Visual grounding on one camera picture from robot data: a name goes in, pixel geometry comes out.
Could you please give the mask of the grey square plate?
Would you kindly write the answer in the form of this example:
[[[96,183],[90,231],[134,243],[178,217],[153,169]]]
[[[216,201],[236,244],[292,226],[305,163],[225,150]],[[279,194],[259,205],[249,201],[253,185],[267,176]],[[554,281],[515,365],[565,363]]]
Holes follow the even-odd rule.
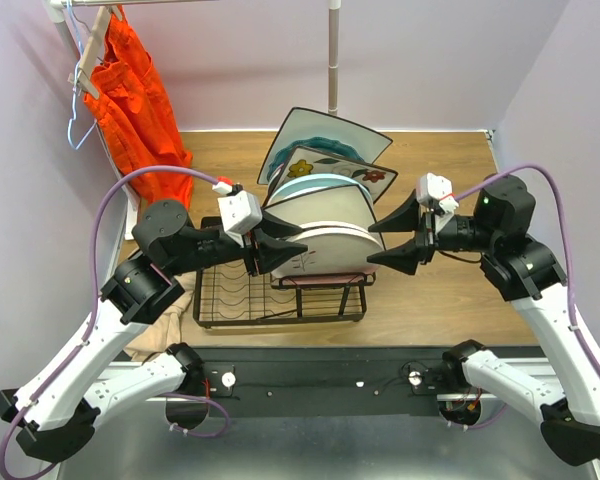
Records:
[[[282,200],[263,209],[272,216],[295,225],[298,233],[319,227],[355,227],[367,230],[376,221],[373,204],[362,188],[355,185],[332,187]]]

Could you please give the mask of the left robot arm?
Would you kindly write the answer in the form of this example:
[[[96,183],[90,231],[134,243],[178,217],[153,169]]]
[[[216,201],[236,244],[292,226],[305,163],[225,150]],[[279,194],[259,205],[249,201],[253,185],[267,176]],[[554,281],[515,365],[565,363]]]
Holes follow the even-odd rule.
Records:
[[[183,295],[179,275],[241,260],[255,276],[307,251],[291,240],[299,226],[247,210],[236,196],[219,205],[216,224],[198,229],[180,202],[152,204],[133,229],[138,251],[99,289],[85,323],[29,383],[0,391],[0,418],[25,455],[63,462],[127,408],[156,395],[204,391],[203,361],[184,343],[117,379],[99,376]]]

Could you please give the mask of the pink and cream round plate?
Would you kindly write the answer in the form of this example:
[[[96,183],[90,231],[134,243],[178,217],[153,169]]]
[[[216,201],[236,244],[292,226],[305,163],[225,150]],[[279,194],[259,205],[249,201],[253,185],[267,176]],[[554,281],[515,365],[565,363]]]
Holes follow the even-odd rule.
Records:
[[[318,221],[302,228],[286,241],[305,245],[307,250],[276,268],[271,273],[274,278],[373,273],[377,267],[367,257],[385,250],[380,234],[355,224]]]

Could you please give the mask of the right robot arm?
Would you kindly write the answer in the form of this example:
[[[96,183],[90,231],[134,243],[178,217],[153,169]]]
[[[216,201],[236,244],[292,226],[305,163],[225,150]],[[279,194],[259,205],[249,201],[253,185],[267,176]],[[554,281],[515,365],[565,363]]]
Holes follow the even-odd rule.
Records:
[[[576,307],[571,262],[529,234],[536,202],[519,177],[493,175],[473,194],[473,213],[461,215],[449,180],[423,176],[401,206],[372,225],[375,232],[407,232],[410,239],[369,260],[412,275],[436,254],[477,253],[486,280],[532,329],[558,385],[467,340],[447,350],[439,364],[411,373],[412,389],[492,394],[536,424],[563,462],[600,462],[600,348]]]

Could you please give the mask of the watermelon round plate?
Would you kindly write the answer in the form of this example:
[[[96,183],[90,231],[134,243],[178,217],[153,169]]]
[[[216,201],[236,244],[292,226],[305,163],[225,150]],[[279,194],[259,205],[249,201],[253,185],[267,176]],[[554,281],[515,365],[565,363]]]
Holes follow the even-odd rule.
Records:
[[[305,191],[313,192],[317,191],[318,189],[350,185],[361,187],[367,200],[373,202],[370,192],[361,183],[354,179],[339,174],[312,174],[291,180],[290,182],[277,188],[268,197],[264,205],[273,205],[286,199],[287,197],[295,194],[301,194]]]

